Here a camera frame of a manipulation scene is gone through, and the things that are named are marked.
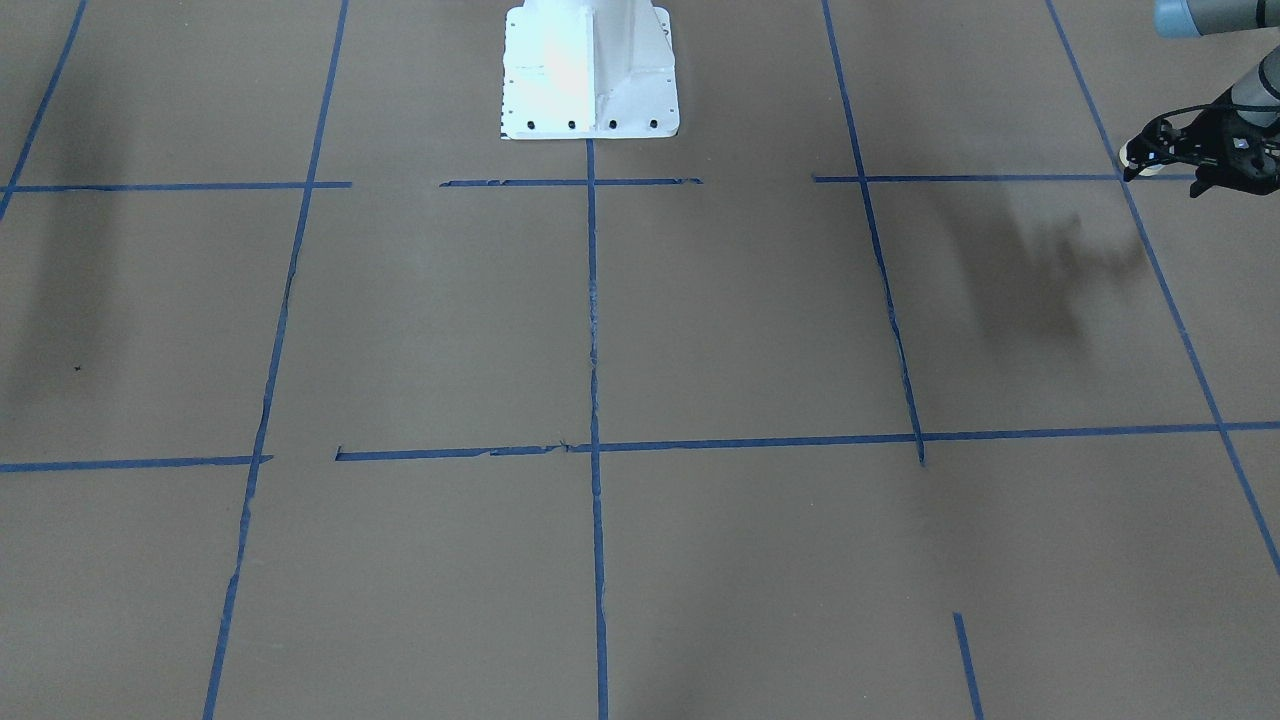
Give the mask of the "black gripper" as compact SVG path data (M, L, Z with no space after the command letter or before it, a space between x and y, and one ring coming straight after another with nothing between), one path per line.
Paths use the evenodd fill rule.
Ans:
M1277 131L1276 120L1256 126L1234 109L1202 111L1190 123L1199 158L1190 196L1215 188L1256 196L1277 192Z

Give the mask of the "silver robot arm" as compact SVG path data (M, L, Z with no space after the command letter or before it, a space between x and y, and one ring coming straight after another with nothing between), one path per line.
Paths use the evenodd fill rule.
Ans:
M1157 1L1153 23L1165 38L1198 38L1277 28L1275 1ZM1277 192L1277 51L1258 60L1212 102L1187 108L1188 126L1167 111L1151 122L1140 169L1185 164L1196 178L1188 195L1222 188L1256 196Z

